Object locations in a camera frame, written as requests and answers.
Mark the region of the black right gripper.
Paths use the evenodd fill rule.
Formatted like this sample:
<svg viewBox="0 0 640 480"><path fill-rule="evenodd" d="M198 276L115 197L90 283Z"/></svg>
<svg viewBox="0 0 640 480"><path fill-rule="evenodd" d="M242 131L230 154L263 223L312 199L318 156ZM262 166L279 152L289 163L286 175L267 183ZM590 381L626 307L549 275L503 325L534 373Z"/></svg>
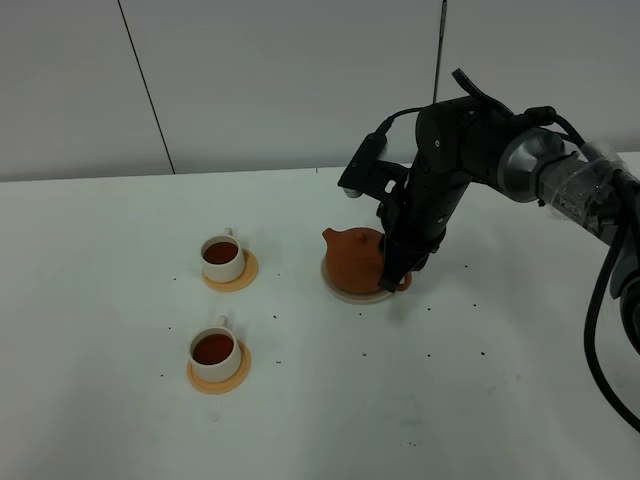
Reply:
<svg viewBox="0 0 640 480"><path fill-rule="evenodd" d="M471 181L495 187L498 163L515 138L514 114L461 97L425 108L416 121L414 165L397 200L381 201L376 215L384 235L378 286L395 292L408 273L421 270Z"/></svg>

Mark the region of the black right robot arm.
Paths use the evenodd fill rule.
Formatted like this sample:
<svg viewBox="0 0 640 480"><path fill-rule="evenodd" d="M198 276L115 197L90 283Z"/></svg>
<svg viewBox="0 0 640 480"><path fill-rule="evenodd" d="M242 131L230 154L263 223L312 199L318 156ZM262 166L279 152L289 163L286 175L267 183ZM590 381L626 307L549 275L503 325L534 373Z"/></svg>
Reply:
<svg viewBox="0 0 640 480"><path fill-rule="evenodd" d="M639 182L613 153L587 143L550 106L514 114L453 73L466 96L422 108L417 154L396 181L378 215L382 289L395 291L424 267L444 239L446 225L472 183L518 202L549 205L606 244L627 225L611 272L610 291L621 302L623 327L639 344Z"/></svg>

